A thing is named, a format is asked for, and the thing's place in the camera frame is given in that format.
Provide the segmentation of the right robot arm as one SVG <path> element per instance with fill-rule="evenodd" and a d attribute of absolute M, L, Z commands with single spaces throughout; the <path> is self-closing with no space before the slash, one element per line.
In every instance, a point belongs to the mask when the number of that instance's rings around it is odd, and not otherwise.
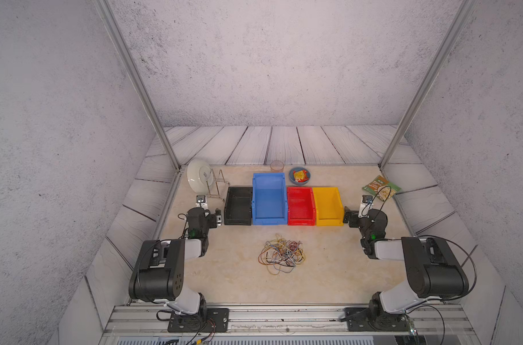
<path fill-rule="evenodd" d="M 340 319 L 349 331 L 415 332 L 408 314 L 431 301 L 457 300 L 470 294 L 470 281 L 452 251 L 453 241 L 442 237 L 388 239 L 388 216 L 369 205 L 360 211 L 347 209 L 345 224 L 357 228 L 363 252 L 372 260 L 400 261 L 406 279 L 395 287 L 376 292 L 364 310 L 346 308 Z"/>

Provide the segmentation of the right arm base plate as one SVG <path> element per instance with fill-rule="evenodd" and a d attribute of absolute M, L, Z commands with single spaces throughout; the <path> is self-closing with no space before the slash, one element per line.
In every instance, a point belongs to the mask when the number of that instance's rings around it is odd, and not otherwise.
<path fill-rule="evenodd" d="M 344 322 L 350 332 L 409 332 L 411 330 L 404 315 L 381 313 L 375 316 L 369 308 L 345 308 Z"/>

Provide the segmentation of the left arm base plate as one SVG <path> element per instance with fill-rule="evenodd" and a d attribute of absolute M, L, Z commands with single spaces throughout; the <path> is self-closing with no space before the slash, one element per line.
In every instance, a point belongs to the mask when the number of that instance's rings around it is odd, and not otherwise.
<path fill-rule="evenodd" d="M 229 322 L 228 308 L 207 308 L 195 315 L 170 314 L 169 333 L 226 333 Z"/>

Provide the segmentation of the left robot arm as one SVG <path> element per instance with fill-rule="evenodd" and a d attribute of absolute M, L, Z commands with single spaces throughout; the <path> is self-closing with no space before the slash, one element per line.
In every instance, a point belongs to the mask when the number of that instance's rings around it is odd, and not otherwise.
<path fill-rule="evenodd" d="M 144 241 L 129 281 L 133 300 L 162 304 L 178 316 L 207 320 L 205 298 L 185 284 L 185 262 L 204 257 L 209 231 L 222 224 L 222 213 L 202 207 L 191 208 L 184 217 L 185 228 L 177 239 Z"/>

